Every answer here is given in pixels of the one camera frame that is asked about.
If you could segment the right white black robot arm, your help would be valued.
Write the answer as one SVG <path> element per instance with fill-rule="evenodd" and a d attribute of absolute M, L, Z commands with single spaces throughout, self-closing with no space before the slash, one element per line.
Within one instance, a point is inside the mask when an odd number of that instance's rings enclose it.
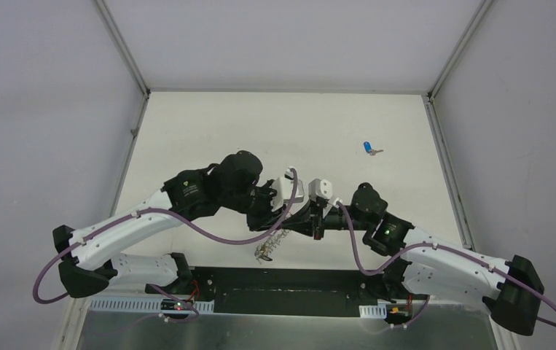
<path fill-rule="evenodd" d="M 544 285 L 529 259 L 480 255 L 436 238 L 390 214 L 387 202 L 366 182 L 348 205 L 333 197 L 324 180 L 312 182 L 309 191 L 309 201 L 283 227 L 315 240 L 325 230 L 363 232 L 363 244 L 388 258 L 381 277 L 390 298 L 410 293 L 456 301 L 489 313 L 511 332 L 533 334 L 541 305 L 533 293 L 544 293 Z"/>

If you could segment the metal disc with keyrings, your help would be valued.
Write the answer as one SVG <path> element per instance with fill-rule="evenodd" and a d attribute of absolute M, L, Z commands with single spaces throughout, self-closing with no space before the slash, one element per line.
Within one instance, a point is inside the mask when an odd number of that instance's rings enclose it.
<path fill-rule="evenodd" d="M 254 257 L 257 261 L 272 262 L 271 254 L 280 246 L 281 241 L 290 234 L 290 230 L 282 229 L 272 233 L 261 244 L 256 247 Z"/>

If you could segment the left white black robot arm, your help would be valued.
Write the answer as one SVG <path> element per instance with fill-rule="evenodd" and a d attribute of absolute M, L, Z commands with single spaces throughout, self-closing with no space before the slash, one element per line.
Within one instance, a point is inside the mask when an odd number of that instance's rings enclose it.
<path fill-rule="evenodd" d="M 278 231 L 304 190 L 295 168 L 264 185 L 258 184 L 263 165 L 248 151 L 230 154 L 206 168 L 185 170 L 136 206 L 82 229 L 61 225 L 52 236 L 60 281 L 71 298 L 86 298 L 119 284 L 157 285 L 182 295 L 191 284 L 181 253 L 147 257 L 124 251 L 154 234 L 187 226 L 222 244 L 256 243 Z M 220 209 L 246 215 L 258 236 L 222 238 L 194 224 Z"/>

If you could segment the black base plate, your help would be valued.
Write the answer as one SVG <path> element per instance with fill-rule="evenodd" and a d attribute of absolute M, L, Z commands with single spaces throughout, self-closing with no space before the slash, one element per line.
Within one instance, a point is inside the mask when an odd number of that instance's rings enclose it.
<path fill-rule="evenodd" d="M 186 284 L 165 287 L 173 295 L 198 291 L 220 314 L 357 317 L 360 306 L 397 302 L 411 294 L 381 275 L 360 271 L 195 267 Z"/>

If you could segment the blue capped key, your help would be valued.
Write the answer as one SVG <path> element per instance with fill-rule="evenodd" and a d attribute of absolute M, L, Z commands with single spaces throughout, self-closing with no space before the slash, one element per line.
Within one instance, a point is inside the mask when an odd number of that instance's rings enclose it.
<path fill-rule="evenodd" d="M 370 156 L 375 156 L 377 154 L 384 152 L 383 149 L 374 149 L 368 141 L 365 141 L 363 143 L 363 146 L 364 146 L 364 151 Z"/>

